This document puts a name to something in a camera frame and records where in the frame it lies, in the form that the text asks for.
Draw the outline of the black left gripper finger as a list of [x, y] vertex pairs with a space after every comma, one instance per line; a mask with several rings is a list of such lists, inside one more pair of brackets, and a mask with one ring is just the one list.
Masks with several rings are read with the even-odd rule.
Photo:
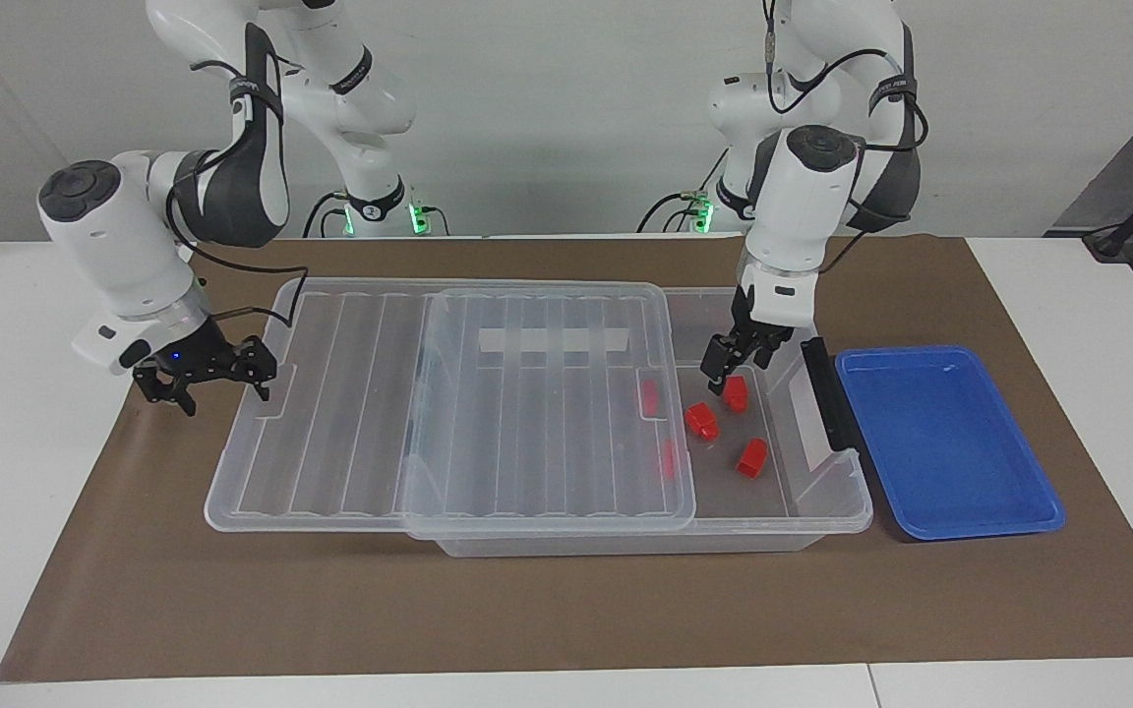
[[792, 329], [763, 329], [751, 336], [749, 355], [755, 367], [767, 372], [774, 355], [792, 339]]
[[716, 396], [723, 395], [727, 377], [738, 366], [736, 338], [715, 334], [707, 342], [701, 360], [701, 372], [707, 377], [707, 389]]

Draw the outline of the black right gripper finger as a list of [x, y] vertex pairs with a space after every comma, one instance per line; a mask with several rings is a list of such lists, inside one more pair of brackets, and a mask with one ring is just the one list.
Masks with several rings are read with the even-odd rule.
[[262, 402], [269, 402], [269, 383], [276, 378], [276, 359], [259, 336], [246, 336], [235, 346], [235, 381], [252, 386]]
[[136, 366], [134, 382], [150, 403], [174, 404], [188, 417], [194, 417], [197, 412], [197, 403], [188, 390], [189, 383], [174, 377], [162, 377], [157, 366]]

